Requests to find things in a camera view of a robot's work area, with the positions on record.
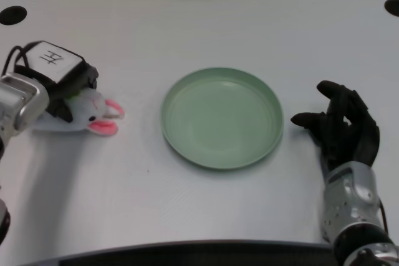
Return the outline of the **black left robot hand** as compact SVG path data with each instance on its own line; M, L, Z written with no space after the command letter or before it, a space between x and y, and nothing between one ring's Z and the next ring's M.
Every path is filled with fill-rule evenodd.
M63 47L40 40L24 47L14 46L2 69L5 75L11 58L15 57L12 71L34 79L46 88L49 106L46 112L67 123L72 122L71 109L66 100L85 88L97 88L99 73L86 60Z

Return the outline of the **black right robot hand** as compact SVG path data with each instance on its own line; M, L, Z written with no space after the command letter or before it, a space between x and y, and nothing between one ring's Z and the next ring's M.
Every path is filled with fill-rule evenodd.
M330 102L326 112L298 113L293 124L308 130L321 150L322 166L333 171L355 161L372 167L380 146L380 129L355 90L323 80L318 91Z

